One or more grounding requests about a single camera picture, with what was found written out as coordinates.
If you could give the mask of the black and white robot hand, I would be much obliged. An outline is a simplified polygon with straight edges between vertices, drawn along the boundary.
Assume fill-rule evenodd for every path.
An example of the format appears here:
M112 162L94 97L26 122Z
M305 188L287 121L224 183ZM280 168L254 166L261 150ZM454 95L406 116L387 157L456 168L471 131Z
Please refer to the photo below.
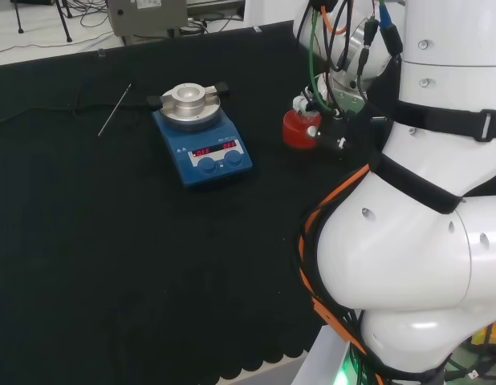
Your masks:
M327 91L325 73L315 77L315 85L319 95L322 97L323 103L327 107L330 107L332 103ZM316 100L311 83L305 86L305 88L293 98L292 107L299 115L307 118L319 116L323 111L322 107L319 105L319 102Z

